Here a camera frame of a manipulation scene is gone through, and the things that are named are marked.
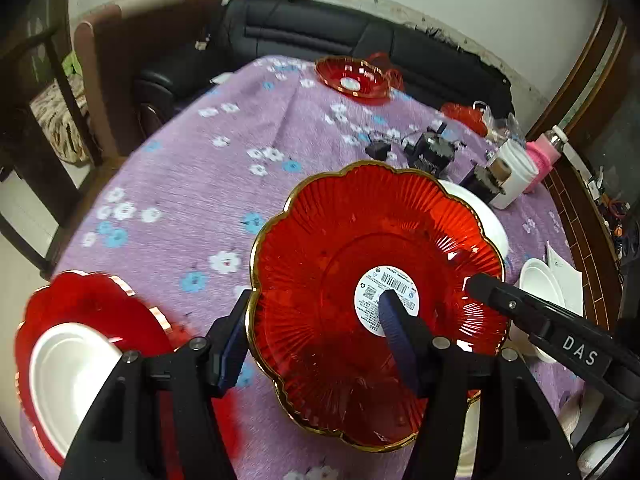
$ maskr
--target black leather sofa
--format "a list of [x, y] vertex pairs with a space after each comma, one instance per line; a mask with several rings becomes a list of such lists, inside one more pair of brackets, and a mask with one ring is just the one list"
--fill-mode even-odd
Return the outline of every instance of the black leather sofa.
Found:
[[230, 0], [207, 26], [205, 50], [190, 42], [146, 65], [133, 97], [147, 135], [208, 91], [212, 78], [261, 56], [314, 61], [386, 52], [405, 91], [434, 108], [487, 103], [497, 118], [513, 112], [511, 84], [497, 68], [433, 36], [359, 10], [313, 0]]

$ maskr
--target red plastic bag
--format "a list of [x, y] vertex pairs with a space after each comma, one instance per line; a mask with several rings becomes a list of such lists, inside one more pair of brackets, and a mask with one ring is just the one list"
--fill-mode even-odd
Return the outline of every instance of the red plastic bag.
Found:
[[475, 131], [481, 137], [486, 137], [486, 125], [482, 122], [482, 110], [471, 106], [455, 103], [444, 103], [440, 111], [450, 119], [455, 119]]
[[386, 52], [376, 52], [367, 57], [367, 61], [373, 66], [382, 70], [382, 73], [386, 76], [389, 84], [399, 91], [404, 91], [404, 80], [402, 74], [397, 68], [391, 64], [391, 60]]

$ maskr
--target patterned fabric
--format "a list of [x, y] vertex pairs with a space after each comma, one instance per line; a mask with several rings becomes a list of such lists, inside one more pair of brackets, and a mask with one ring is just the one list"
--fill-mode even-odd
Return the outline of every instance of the patterned fabric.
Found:
[[[68, 79], [80, 113], [85, 117], [88, 109], [82, 76], [72, 74]], [[84, 151], [84, 144], [78, 128], [66, 107], [57, 81], [51, 83], [31, 101], [30, 106], [33, 115], [60, 160], [71, 164], [89, 160], [89, 156]]]
[[[301, 179], [367, 158], [369, 134], [393, 141], [389, 163], [406, 164], [401, 140], [443, 119], [402, 92], [364, 107], [320, 84], [297, 59], [256, 60], [201, 97], [133, 153], [98, 197], [58, 271], [104, 270], [205, 333], [249, 285], [252, 243]], [[466, 142], [447, 169], [459, 182], [492, 147], [451, 121]], [[542, 185], [496, 214], [510, 239], [507, 280], [515, 282], [545, 243], [571, 261], [558, 213]], [[580, 381], [562, 365], [534, 365], [552, 407]], [[238, 381], [244, 451], [238, 478], [260, 480], [400, 478], [411, 446], [386, 454], [357, 451], [293, 424], [273, 385], [250, 357]]]

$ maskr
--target white cup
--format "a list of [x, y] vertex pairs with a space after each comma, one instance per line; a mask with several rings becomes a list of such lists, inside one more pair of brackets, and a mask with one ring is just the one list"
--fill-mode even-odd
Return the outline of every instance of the white cup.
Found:
[[504, 194], [499, 194], [490, 202], [495, 208], [504, 209], [529, 187], [538, 175], [538, 168], [526, 150], [512, 139], [508, 139], [495, 156], [511, 168], [510, 176], [502, 183]]

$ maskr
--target green object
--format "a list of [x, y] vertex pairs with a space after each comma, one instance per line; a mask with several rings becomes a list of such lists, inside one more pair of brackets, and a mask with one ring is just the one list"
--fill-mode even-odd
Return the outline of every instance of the green object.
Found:
[[62, 68], [64, 69], [67, 77], [73, 73], [82, 75], [82, 67], [80, 66], [75, 50], [72, 50], [71, 53], [62, 60]]

